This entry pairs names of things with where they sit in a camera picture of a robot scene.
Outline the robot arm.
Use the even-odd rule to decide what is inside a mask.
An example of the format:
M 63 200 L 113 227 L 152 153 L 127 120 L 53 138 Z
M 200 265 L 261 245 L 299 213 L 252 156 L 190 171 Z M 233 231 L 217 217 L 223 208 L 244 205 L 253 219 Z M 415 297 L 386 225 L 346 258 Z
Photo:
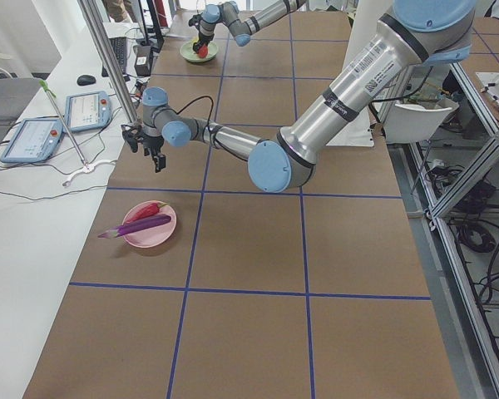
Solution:
M 166 166 L 161 147 L 192 140 L 246 160 L 249 177 L 264 192 L 304 185 L 319 152 L 367 107 L 403 69 L 459 62 L 469 56 L 476 4 L 473 1 L 395 1 L 377 20 L 374 36 L 314 103 L 275 138 L 263 140 L 211 120 L 180 116 L 159 87 L 142 95 L 143 122 L 125 140 L 140 147 L 156 170 Z
M 239 47 L 243 47 L 255 33 L 299 10 L 304 4 L 303 0 L 275 1 L 245 20 L 241 19 L 238 5 L 234 1 L 208 4 L 202 12 L 192 16 L 188 25 L 198 32 L 198 47 L 209 45 L 214 39 L 215 27 L 219 24 L 228 29 Z

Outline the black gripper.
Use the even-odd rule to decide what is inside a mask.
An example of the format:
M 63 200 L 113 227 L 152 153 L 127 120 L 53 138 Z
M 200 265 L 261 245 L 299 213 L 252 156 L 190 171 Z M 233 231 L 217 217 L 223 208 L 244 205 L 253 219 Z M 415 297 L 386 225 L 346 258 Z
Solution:
M 209 43 L 214 39 L 214 33 L 212 31 L 199 31 L 197 45 L 199 47 L 208 46 Z
M 164 139 L 161 135 L 150 136 L 141 133 L 139 142 L 142 144 L 144 156 L 151 156 L 155 166 L 155 172 L 161 172 L 166 167 L 166 156 L 161 154 Z

